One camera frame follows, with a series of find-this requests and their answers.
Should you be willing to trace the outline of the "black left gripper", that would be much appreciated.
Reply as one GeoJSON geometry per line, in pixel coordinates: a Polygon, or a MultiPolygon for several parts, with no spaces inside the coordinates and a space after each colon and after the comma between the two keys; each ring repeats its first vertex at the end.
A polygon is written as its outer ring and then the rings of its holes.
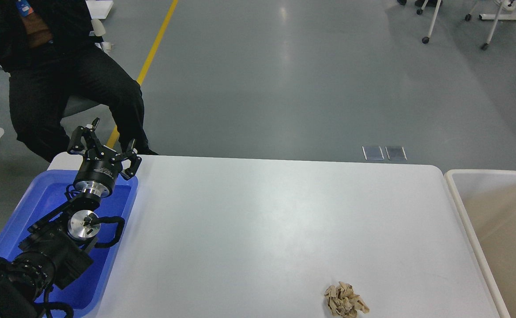
{"type": "Polygon", "coordinates": [[[136,151],[136,139],[131,139],[126,147],[122,148],[121,161],[116,161],[117,153],[112,149],[101,150],[101,143],[96,135],[96,128],[100,118],[96,117],[91,124],[79,125],[70,137],[67,153],[84,156],[80,169],[74,179],[74,189],[80,193],[92,193],[98,197],[112,195],[119,174],[124,180],[137,175],[142,163],[136,151]],[[122,163],[129,161],[124,168],[122,163]]]}

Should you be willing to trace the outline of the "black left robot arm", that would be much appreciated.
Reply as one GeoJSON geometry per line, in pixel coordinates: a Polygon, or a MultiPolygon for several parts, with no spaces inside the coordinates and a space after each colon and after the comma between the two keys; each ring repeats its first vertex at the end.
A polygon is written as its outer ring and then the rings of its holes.
{"type": "Polygon", "coordinates": [[[94,263],[94,248],[111,248],[122,238],[125,219],[95,211],[113,194],[119,176],[129,180],[136,175],[142,159],[135,139],[121,153],[102,145],[95,133],[98,122],[72,133],[67,151],[83,161],[66,188],[67,200],[30,225],[14,260],[0,257],[0,318],[49,318],[54,310],[72,318],[70,304],[51,302],[50,292],[80,278],[94,263]]]}

